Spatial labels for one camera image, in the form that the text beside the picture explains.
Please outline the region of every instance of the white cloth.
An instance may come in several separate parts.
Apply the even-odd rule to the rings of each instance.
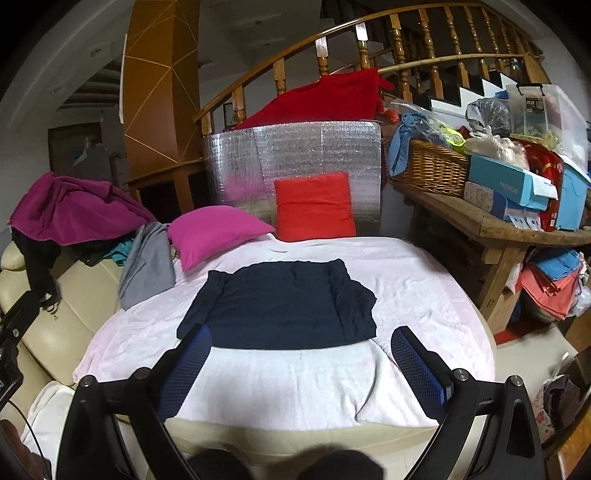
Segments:
[[[383,423],[434,426],[391,360],[394,329],[409,325],[450,368],[495,378],[492,348],[472,304],[429,254],[399,239],[349,238],[285,243],[272,235],[202,263],[177,285],[127,312],[92,339],[74,372],[99,381],[152,367],[177,345],[176,328],[209,270],[232,273],[263,261],[341,258],[352,279],[372,290],[377,337],[320,350],[245,351],[213,348],[178,417],[264,430],[324,430]]]
[[[64,431],[74,391],[59,382],[48,383],[31,405],[27,420],[37,437],[43,456],[51,462],[52,478],[56,477],[57,457],[60,448],[61,434]],[[129,453],[131,463],[139,478],[146,478],[148,464],[139,448],[131,426],[119,422],[119,429]],[[21,441],[33,453],[39,453],[31,432],[25,426]]]

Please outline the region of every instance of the black device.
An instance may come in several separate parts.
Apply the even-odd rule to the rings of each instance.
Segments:
[[[39,315],[39,309],[37,296],[26,291],[0,322],[0,410],[22,385],[17,345]]]
[[[3,320],[0,330],[0,390],[4,406],[22,383],[16,365],[18,340],[37,317],[39,303],[25,294]],[[140,368],[127,380],[98,382],[84,377],[72,401],[61,439],[57,480],[138,480],[119,431],[117,414],[129,416],[139,445],[158,480],[200,480],[178,451],[164,426],[174,417],[212,346],[204,325],[195,325],[178,347],[165,352],[153,369]],[[467,479],[540,480],[544,463],[531,403],[523,380],[504,383],[474,379],[451,370],[428,351],[408,327],[392,334],[394,361],[425,414],[439,428],[406,480],[447,480],[476,416],[487,420]],[[10,453],[0,449],[0,465]],[[14,476],[26,480],[26,476]]]

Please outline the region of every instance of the stack of clothes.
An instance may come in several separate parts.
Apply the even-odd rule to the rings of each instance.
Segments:
[[[540,310],[564,320],[581,292],[580,275],[585,269],[584,258],[576,250],[549,248],[533,255],[519,283]]]
[[[125,265],[119,285],[124,309],[174,286],[166,226],[108,181],[46,173],[21,199],[9,224],[31,290],[45,309],[60,301],[50,270],[62,247],[89,267],[104,258]]]

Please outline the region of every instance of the teal cloth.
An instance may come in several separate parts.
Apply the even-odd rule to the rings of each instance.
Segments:
[[[129,256],[129,251],[131,250],[131,246],[134,244],[133,239],[127,240],[125,242],[121,242],[117,245],[113,250],[105,255],[104,258],[112,259],[117,265],[123,267],[127,262],[127,257]]]

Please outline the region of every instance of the red fabric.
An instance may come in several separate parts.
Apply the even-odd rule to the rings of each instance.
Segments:
[[[275,181],[277,235],[284,242],[355,236],[346,173]]]
[[[544,148],[540,144],[520,139],[514,140],[524,146],[527,161],[530,164],[530,170],[547,178],[552,182],[552,185],[556,186],[558,200],[550,199],[546,210],[540,212],[540,222],[544,231],[554,232],[556,230],[556,219],[558,218],[558,208],[560,207],[560,195],[562,192],[563,160],[556,153]]]
[[[235,129],[296,122],[373,120],[376,112],[384,109],[380,87],[394,88],[379,76],[378,69],[327,75],[285,92]]]
[[[521,271],[519,281],[536,305],[554,317],[564,320],[574,299],[579,270],[577,269],[567,277],[556,280],[554,282],[558,288],[556,293],[544,291],[544,287],[538,283],[531,267],[525,267]]]

